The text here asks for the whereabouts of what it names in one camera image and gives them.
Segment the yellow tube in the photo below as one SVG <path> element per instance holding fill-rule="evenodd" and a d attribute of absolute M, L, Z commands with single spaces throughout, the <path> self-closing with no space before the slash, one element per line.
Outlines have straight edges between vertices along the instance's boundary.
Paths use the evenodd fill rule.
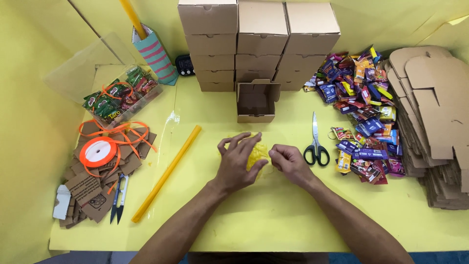
<path fill-rule="evenodd" d="M 135 13 L 134 9 L 132 8 L 132 5 L 130 4 L 129 0 L 119 0 L 121 2 L 122 7 L 124 8 L 125 12 L 129 16 L 130 20 L 132 21 L 132 24 L 135 27 L 135 30 L 138 33 L 138 36 L 140 36 L 141 40 L 146 39 L 147 35 L 142 27 L 142 24 L 140 24 L 140 19 L 138 19 L 137 14 Z"/>
<path fill-rule="evenodd" d="M 161 189 L 163 184 L 166 182 L 169 175 L 171 174 L 171 172 L 174 170 L 174 168 L 178 164 L 179 160 L 182 158 L 184 153 L 186 153 L 187 149 L 190 147 L 192 142 L 194 142 L 194 140 L 196 139 L 197 135 L 199 134 L 199 132 L 201 130 L 202 130 L 202 127 L 200 127 L 199 125 L 196 125 L 196 127 L 194 128 L 194 130 L 190 134 L 189 138 L 187 138 L 186 143 L 184 143 L 181 150 L 178 152 L 176 157 L 173 159 L 173 162 L 171 162 L 169 167 L 166 169 L 165 173 L 163 173 L 163 176 L 161 176 L 158 183 L 155 185 L 155 187 L 153 187 L 153 190 L 151 190 L 151 193 L 148 195 L 148 197 L 143 202 L 142 206 L 140 206 L 140 208 L 137 210 L 135 215 L 132 217 L 132 219 L 131 219 L 132 222 L 138 223 L 140 221 L 140 219 L 142 219 L 142 216 L 144 215 L 144 213 L 150 207 L 150 204 L 155 199 L 155 197 L 158 194 L 159 190 Z"/>

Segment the yellow table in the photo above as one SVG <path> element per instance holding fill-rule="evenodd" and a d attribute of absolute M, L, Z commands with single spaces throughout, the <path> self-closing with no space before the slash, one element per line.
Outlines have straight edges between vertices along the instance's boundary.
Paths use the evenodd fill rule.
<path fill-rule="evenodd" d="M 180 77 L 134 120 L 147 123 L 158 136 L 143 165 L 130 177 L 121 222 L 109 225 L 110 213 L 96 224 L 85 220 L 71 229 L 55 222 L 50 249 L 136 251 L 181 206 L 212 179 L 218 169 L 218 142 L 239 132 L 263 133 L 264 144 L 297 146 L 312 142 L 316 111 L 319 141 L 331 154 L 331 164 L 312 167 L 332 190 L 388 230 L 408 251 L 469 249 L 469 211 L 431 209 L 416 179 L 388 177 L 388 185 L 361 183 L 333 168 L 336 140 L 331 126 L 350 127 L 347 119 L 322 103 L 316 93 L 282 92 L 270 124 L 238 124 L 235 93 L 203 93 L 195 77 Z M 130 221 L 194 126 L 202 132 L 181 159 L 139 224 Z M 192 251 L 348 251 L 315 201 L 269 164 L 260 179 L 223 202 L 205 225 Z"/>

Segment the striped paper tube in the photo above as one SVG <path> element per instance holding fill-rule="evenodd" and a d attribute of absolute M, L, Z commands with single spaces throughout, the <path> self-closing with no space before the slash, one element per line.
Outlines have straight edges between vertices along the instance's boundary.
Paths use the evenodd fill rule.
<path fill-rule="evenodd" d="M 168 58 L 163 46 L 156 37 L 155 32 L 142 24 L 148 37 L 141 40 L 135 30 L 132 32 L 132 43 L 135 48 L 140 52 L 142 57 L 148 63 L 150 68 L 158 76 L 158 82 L 165 85 L 175 85 L 179 76 L 178 72 L 174 69 L 171 61 Z"/>

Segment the scissors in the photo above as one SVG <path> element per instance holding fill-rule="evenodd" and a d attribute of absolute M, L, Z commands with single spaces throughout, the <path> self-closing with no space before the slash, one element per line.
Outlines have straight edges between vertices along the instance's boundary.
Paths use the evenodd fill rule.
<path fill-rule="evenodd" d="M 125 185 L 124 189 L 121 190 L 121 180 L 125 178 Z M 111 224 L 113 223 L 114 216 L 117 213 L 117 224 L 121 220 L 122 212 L 124 211 L 124 200 L 125 200 L 125 193 L 127 192 L 127 184 L 129 183 L 129 176 L 125 176 L 124 173 L 119 176 L 119 181 L 117 182 L 116 194 L 114 195 L 113 207 L 111 208 Z M 117 207 L 117 198 L 119 197 L 119 193 L 122 193 L 121 197 L 121 205 Z"/>
<path fill-rule="evenodd" d="M 311 155 L 313 156 L 313 162 L 309 162 L 306 159 L 306 153 L 308 151 L 311 151 Z M 321 153 L 324 153 L 327 156 L 327 162 L 325 164 L 321 163 Z M 319 166 L 321 167 L 328 165 L 329 161 L 331 160 L 327 150 L 323 146 L 321 146 L 321 144 L 318 141 L 318 123 L 316 121 L 316 112 L 313 112 L 313 143 L 304 150 L 303 158 L 308 165 L 314 165 L 314 163 L 316 163 L 316 160 L 317 160 L 319 163 Z"/>

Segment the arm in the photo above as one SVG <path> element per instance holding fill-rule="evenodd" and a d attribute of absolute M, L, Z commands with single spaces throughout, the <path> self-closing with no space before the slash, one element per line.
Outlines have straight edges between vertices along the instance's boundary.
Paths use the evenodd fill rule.
<path fill-rule="evenodd" d="M 402 245 L 357 207 L 331 191 L 316 177 L 296 147 L 274 145 L 272 165 L 305 189 L 318 203 L 350 250 L 364 264 L 413 264 Z"/>
<path fill-rule="evenodd" d="M 260 160 L 250 171 L 246 171 L 248 157 L 254 145 L 261 140 L 261 133 L 244 139 L 250 135 L 242 133 L 220 142 L 218 150 L 221 164 L 217 176 L 156 231 L 130 264 L 178 263 L 216 208 L 230 194 L 254 183 L 257 174 L 268 161 Z M 226 143 L 230 143 L 228 149 L 225 148 Z"/>

